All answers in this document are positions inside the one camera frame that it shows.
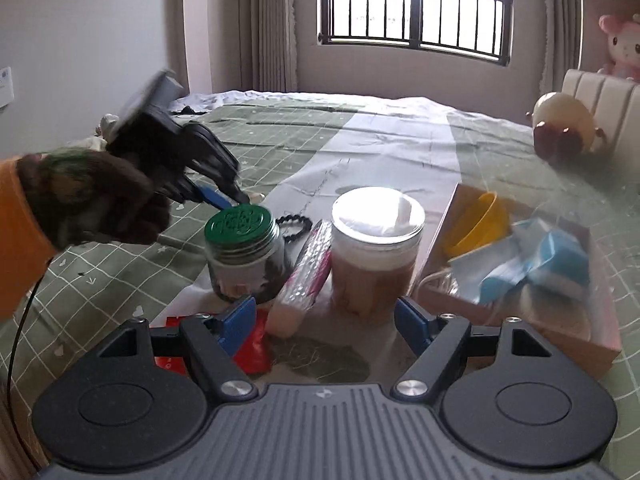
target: curtain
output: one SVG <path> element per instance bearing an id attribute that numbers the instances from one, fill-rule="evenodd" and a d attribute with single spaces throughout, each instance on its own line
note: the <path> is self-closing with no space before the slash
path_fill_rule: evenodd
<path id="1" fill-rule="evenodd" d="M 294 0 L 239 0 L 241 82 L 245 90 L 298 90 Z"/>
<path id="2" fill-rule="evenodd" d="M 540 93 L 560 91 L 564 74 L 580 67 L 582 0 L 545 0 L 546 52 Z"/>

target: orange sleeve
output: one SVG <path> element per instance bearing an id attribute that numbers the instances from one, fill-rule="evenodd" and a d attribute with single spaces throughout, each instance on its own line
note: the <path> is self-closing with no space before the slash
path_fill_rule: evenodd
<path id="1" fill-rule="evenodd" d="M 57 252 L 31 213 L 16 160 L 0 162 L 0 320 L 11 316 Z"/>

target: glass jar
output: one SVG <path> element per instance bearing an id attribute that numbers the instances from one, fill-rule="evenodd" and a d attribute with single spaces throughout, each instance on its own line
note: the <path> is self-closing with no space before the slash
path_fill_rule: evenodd
<path id="1" fill-rule="evenodd" d="M 262 206 L 220 211 L 205 226 L 205 242 L 211 285 L 225 301 L 245 294 L 258 304 L 271 301 L 291 274 L 280 228 Z"/>
<path id="2" fill-rule="evenodd" d="M 414 273 L 424 209 L 384 187 L 342 195 L 332 211 L 332 302 L 374 322 L 391 320 Z"/>

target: white lid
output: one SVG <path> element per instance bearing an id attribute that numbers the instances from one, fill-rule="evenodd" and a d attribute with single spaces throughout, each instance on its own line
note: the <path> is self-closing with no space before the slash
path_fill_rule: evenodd
<path id="1" fill-rule="evenodd" d="M 361 187 L 347 192 L 334 202 L 332 212 L 338 231 L 377 246 L 414 238 L 422 230 L 424 218 L 424 209 L 417 200 L 386 187 Z"/>

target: plastic wrapper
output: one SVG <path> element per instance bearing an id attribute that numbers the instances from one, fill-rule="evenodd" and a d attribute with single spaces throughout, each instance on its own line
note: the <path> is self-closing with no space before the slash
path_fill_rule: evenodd
<path id="1" fill-rule="evenodd" d="M 418 285 L 418 290 L 423 286 L 460 297 L 458 282 L 450 267 L 425 277 Z M 589 317 L 581 302 L 531 283 L 521 283 L 497 301 L 478 307 L 487 311 L 484 325 L 497 326 L 501 320 L 515 316 L 539 328 L 552 328 L 585 341 L 591 339 Z"/>
<path id="2" fill-rule="evenodd" d="M 331 222 L 321 220 L 311 231 L 290 278 L 273 302 L 267 333 L 287 338 L 300 328 L 331 271 L 331 230 Z"/>

